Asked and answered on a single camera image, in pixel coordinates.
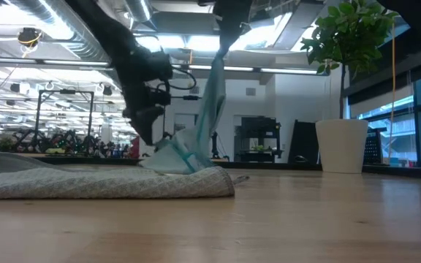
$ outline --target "orange cable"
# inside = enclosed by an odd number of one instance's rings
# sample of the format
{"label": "orange cable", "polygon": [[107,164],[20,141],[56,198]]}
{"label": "orange cable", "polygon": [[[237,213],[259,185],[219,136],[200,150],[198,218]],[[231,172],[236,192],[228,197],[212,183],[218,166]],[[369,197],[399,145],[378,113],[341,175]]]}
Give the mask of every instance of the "orange cable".
{"label": "orange cable", "polygon": [[394,102],[395,102],[395,29],[394,29],[394,22],[392,22],[392,108],[391,108],[391,129],[390,129],[390,134],[389,134],[389,158],[388,158],[389,165],[391,165],[391,153],[392,153],[392,128],[394,124]]}

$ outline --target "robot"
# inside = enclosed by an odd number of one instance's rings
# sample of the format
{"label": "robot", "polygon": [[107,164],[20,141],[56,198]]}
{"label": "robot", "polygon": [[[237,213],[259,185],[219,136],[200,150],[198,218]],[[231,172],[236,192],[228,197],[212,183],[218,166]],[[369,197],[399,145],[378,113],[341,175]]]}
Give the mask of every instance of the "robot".
{"label": "robot", "polygon": [[[65,1],[111,57],[126,102],[124,117],[130,119],[129,123],[147,145],[153,145],[152,124],[171,102],[168,80],[172,78],[173,67],[169,55],[163,51],[152,53],[140,46],[131,31],[105,14],[96,0]],[[223,58],[243,32],[242,23],[248,22],[252,0],[197,0],[197,4],[214,5],[213,13],[220,27],[221,47],[217,56]],[[147,86],[151,80],[161,80],[165,90]]]}

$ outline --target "white wall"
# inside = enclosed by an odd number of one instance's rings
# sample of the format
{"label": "white wall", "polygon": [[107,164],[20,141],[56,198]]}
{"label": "white wall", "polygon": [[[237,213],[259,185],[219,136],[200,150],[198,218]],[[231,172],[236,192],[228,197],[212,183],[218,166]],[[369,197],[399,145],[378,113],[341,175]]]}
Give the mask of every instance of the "white wall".
{"label": "white wall", "polygon": [[275,113],[281,123],[281,149],[277,162],[287,163],[295,120],[322,120],[327,77],[311,75],[276,75]]}
{"label": "white wall", "polygon": [[[200,86],[200,96],[204,94],[205,84],[207,80],[198,79]],[[174,85],[188,85],[188,80],[174,80]],[[221,143],[225,151],[233,160],[233,148],[235,138],[234,116],[250,115],[260,116],[266,115],[265,112],[265,85],[260,85],[258,80],[226,80],[227,84],[227,100],[225,102],[224,112],[220,118],[217,127],[217,133],[220,136]],[[256,96],[247,96],[246,88],[256,88]],[[172,90],[172,96],[189,95],[188,91]],[[200,110],[199,101],[185,101],[182,99],[172,99],[172,104],[167,106],[165,115],[165,131],[173,133],[176,114],[197,114]],[[159,117],[153,124],[153,138],[155,141],[162,137],[163,118]],[[141,154],[144,152],[153,152],[153,149],[147,148],[141,144]]]}
{"label": "white wall", "polygon": [[[236,115],[264,115],[277,118],[277,121],[281,123],[281,149],[284,153],[281,159],[276,160],[286,163],[295,120],[316,122],[338,117],[338,95],[340,93],[338,72],[340,70],[335,70],[329,77],[275,75],[267,85],[260,85],[257,80],[226,80],[227,101],[217,132],[231,160],[233,161],[234,157],[234,117]],[[199,79],[197,81],[200,86],[200,96],[202,96],[207,80]],[[179,86],[187,86],[188,83],[188,80],[174,80],[174,84]],[[256,96],[247,96],[246,88],[256,88]],[[173,96],[188,94],[188,91],[172,90]],[[173,133],[176,114],[197,114],[200,102],[200,100],[173,99],[172,104],[167,106],[165,131]],[[159,117],[153,125],[154,141],[160,140],[162,137],[162,121],[163,118]],[[153,153],[153,148],[145,148],[141,144],[141,154],[143,152]]]}

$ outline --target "desk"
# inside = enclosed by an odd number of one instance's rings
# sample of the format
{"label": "desk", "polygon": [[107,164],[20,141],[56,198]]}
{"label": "desk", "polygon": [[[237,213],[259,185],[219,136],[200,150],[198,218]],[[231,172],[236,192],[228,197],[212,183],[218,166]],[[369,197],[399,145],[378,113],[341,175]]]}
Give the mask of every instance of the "desk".
{"label": "desk", "polygon": [[0,201],[0,262],[421,262],[421,180],[230,173],[234,199]]}

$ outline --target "pipe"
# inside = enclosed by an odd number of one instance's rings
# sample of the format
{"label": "pipe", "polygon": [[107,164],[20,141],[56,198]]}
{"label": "pipe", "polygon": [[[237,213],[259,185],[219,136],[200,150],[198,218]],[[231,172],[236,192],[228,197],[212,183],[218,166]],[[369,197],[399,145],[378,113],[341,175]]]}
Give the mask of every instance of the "pipe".
{"label": "pipe", "polygon": [[124,0],[126,9],[134,21],[144,23],[152,18],[153,10],[149,0]]}
{"label": "pipe", "polygon": [[72,42],[62,43],[81,60],[109,61],[110,58],[65,1],[60,0],[8,0],[28,15],[42,22],[43,31],[54,39]]}

